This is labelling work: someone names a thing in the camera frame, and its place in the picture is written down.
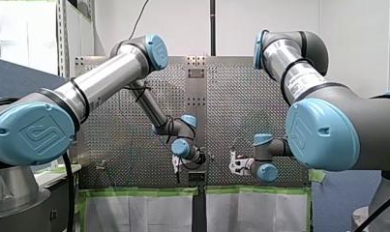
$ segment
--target paper on wall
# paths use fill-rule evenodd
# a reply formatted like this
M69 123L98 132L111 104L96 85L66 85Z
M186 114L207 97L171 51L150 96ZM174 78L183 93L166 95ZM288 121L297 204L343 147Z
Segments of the paper on wall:
M28 22L22 15L0 14L0 41L28 40Z
M3 60L28 67L28 44L24 42L0 41L0 57Z
M0 59L58 74L56 3L0 1Z

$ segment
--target cable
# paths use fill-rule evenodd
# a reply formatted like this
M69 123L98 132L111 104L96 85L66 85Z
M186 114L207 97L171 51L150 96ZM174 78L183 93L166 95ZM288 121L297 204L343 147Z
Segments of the cable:
M143 87L138 87L138 88L123 87L123 88L124 88L124 89L127 89L127 90L143 90L143 91L139 94L139 96L137 96L135 102L139 101L139 99L144 95L144 92L145 92L146 90L152 90L151 87L148 87L148 86L147 86L147 81L144 81Z
M139 23L140 18L142 17L143 11L146 8L146 5L147 5L148 2L149 2L149 0L146 0L146 2L143 4L142 10L140 11L139 17L137 18L137 21L135 23L134 30L132 31L132 34L129 36L129 40L134 36L137 24Z
M372 213L354 232L363 232L363 230L369 226L373 220L375 220L382 212L390 207L390 199L382 204L374 213Z
M75 217L75 183L74 173L72 172L71 161L69 160L68 153L63 156L65 167L68 176L68 195L69 195L69 212L68 212L68 232L74 231L74 217Z
M16 102L18 100L19 99L16 99L16 98L2 98L2 99L0 99L0 106L3 105L3 104L14 103L14 102Z
M180 159L179 162L182 163L182 165L183 165L186 169L188 169L188 170L198 170L198 169L201 167L201 164L198 164L196 167L189 167L189 166L187 166L187 165L182 161L182 159Z

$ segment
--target black joint ring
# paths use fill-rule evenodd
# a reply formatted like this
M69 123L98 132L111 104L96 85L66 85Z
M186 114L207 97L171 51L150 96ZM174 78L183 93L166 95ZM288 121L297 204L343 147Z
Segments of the black joint ring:
M301 36L301 56L306 57L307 55L307 37L303 31L298 32Z
M79 131L79 128L80 128L80 123L79 121L77 120L77 117L76 115L74 114L74 112L72 111L72 109L59 97L57 97L55 94L53 94L52 92L49 92L47 90L44 90L44 89L41 89L37 92L38 94L42 94L44 95L45 97L51 99L53 102L55 102L59 107L63 108L68 114L69 116L72 118L72 121L74 122L74 126L75 126L75 132L78 132Z
M125 44L129 44L129 45L136 47L144 55L144 57L147 60L147 63L149 64L149 73L151 73L153 70L155 70L155 68L152 65L152 60L149 58L149 55L147 54L147 52L144 49L142 49L139 45L137 45L135 43L125 43Z
M308 63L309 65L313 65L311 60L306 59L306 58L299 58L299 59L295 60L294 62L291 62L290 64L288 64L287 67L285 67L285 71L283 72L282 78L280 79L280 90L282 91L283 99L285 100L285 102L288 105L291 105L291 104L290 104L290 101L288 101L287 96L285 95L285 76L287 75L288 71L290 71L291 68L294 67L294 65L296 65L298 63L303 63L303 62Z
M76 84L75 82L75 79L74 78L71 78L71 83L74 85L74 87L77 89L77 91L82 95L83 97L83 100L85 101L85 116L83 117L83 119L80 121L81 124L83 124L84 122L86 122L86 120L89 118L89 114L90 114L90 105L89 105L89 101L88 101L88 98L86 97L85 93L79 88L79 86Z
M333 86L336 86L336 87L344 87L346 89L349 89L348 87L346 87L345 85L341 84L341 83L336 83L336 82L327 82L327 83L323 83L323 84L320 84L320 85L316 85L310 89L308 89L306 92L304 92L303 94L301 94L295 101L296 102L299 102L303 99L305 99L309 94L317 91L317 90L320 90L320 89L323 89L325 87L333 87Z
M371 99L389 99L390 100L390 95L375 96L375 97L372 97Z
M273 162L272 159L255 159L255 161L260 161L260 162Z

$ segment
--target perforated metal panel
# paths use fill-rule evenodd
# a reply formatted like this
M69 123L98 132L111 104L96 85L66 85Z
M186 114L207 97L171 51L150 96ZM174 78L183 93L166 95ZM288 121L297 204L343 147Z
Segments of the perforated metal panel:
M104 60L83 57L83 67L93 69ZM165 114L180 117L186 106L186 68L172 61L166 70L153 72L147 80ZM91 113L85 140L90 162L81 172L82 188L176 186L171 154L163 145L165 137L151 131L149 119L128 90L120 91ZM180 179L181 186L187 184L187 175L182 174Z
M200 64L200 68L205 69L205 76L194 85L194 80L187 78L188 70L194 67L188 63L192 58L171 57L166 70L149 75L152 92L165 113L172 117L180 117L188 111L198 113L199 109L193 109L193 106L187 108L194 103L194 93L199 95L196 100L200 102L196 101L196 104L206 106L207 117L203 120L206 125L199 127L203 130L197 130L197 135L206 137L205 146L211 158L205 165L208 185L259 184L253 177L229 172L229 148L237 137L237 152L251 155L255 133L285 134L287 107L278 85L264 72L254 70L250 57L206 57L205 65ZM85 73L105 60L78 57L76 73ZM203 98L206 99L205 106L201 103ZM85 127L84 142L90 162L81 172L81 187L186 186L186 172L181 173L181 183L176 184L171 155L160 141L165 142L165 138L151 132L150 125L126 90L94 111ZM303 187L308 183L307 170L295 159L276 158L275 163L280 169L275 186Z
M230 173L229 149L237 155L253 153L256 133L285 136L287 105L278 84L264 71L255 70L250 57L208 57L207 64L207 151L208 185L264 185L254 177ZM308 171L294 158L275 158L279 187L308 185Z

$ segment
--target metal stand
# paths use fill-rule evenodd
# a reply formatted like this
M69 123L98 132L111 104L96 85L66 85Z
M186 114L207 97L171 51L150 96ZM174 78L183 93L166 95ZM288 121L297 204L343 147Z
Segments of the metal stand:
M206 172L189 172L189 185L198 190L192 203L192 232L207 232L205 180Z

